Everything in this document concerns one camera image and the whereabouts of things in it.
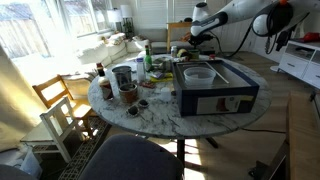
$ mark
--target cup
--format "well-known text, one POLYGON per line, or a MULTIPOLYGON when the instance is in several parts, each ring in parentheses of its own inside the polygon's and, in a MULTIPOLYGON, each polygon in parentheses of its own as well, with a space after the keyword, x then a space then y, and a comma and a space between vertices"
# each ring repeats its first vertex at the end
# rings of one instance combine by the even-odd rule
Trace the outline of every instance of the cup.
POLYGON ((171 100, 171 91, 170 88, 164 87, 161 89, 160 99, 164 102, 168 102, 171 100))
POLYGON ((120 99, 124 103, 133 103, 138 99, 138 86, 132 83, 124 84, 119 88, 120 99))
POLYGON ((131 79, 131 67, 119 66, 112 69, 112 73, 117 81, 117 85, 120 88, 122 85, 132 82, 131 79))

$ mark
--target bowl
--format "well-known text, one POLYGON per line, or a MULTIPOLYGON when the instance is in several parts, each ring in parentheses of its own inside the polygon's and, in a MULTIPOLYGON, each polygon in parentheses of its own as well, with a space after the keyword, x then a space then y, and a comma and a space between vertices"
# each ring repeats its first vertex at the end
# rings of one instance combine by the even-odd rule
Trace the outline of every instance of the bowl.
POLYGON ((211 86, 216 72, 204 67, 191 67, 183 72, 185 83, 190 86, 211 86))

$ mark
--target chair backrest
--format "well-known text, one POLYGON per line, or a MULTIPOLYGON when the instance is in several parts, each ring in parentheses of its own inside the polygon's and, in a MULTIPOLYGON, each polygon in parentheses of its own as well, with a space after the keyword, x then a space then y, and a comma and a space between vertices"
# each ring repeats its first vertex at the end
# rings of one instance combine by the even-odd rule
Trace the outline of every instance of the chair backrest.
POLYGON ((77 127, 77 121, 73 116, 69 99, 65 96, 52 105, 47 112, 40 114, 40 118, 51 137, 60 143, 67 137, 73 127, 77 127), (64 108, 67 108, 70 118, 65 116, 64 108))
POLYGON ((60 75, 57 75, 42 84, 33 85, 32 88, 36 91, 47 108, 50 108, 52 104, 57 102, 63 96, 67 95, 69 99, 73 99, 60 75))

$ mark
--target drawer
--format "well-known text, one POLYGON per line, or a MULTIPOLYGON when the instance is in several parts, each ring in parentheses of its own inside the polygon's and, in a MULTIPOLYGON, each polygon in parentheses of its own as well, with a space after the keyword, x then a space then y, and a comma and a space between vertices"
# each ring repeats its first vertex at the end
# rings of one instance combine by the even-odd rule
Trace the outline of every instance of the drawer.
POLYGON ((307 72, 302 79, 307 83, 320 88, 320 65, 309 64, 307 72))
POLYGON ((284 54, 280 61, 280 69, 292 74, 295 77, 302 78, 302 74, 308 65, 308 61, 284 54))

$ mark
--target table leg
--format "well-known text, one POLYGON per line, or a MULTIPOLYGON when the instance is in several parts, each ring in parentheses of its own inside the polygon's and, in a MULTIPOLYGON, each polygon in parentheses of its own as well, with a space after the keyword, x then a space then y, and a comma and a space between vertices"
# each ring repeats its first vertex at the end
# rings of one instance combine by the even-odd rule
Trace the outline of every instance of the table leg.
POLYGON ((177 144, 177 157, 181 161, 183 167, 185 167, 185 160, 184 160, 184 146, 185 146, 185 140, 179 140, 177 144))
POLYGON ((217 141, 215 141, 213 138, 206 138, 206 140, 214 147, 214 148, 218 148, 218 143, 217 141))

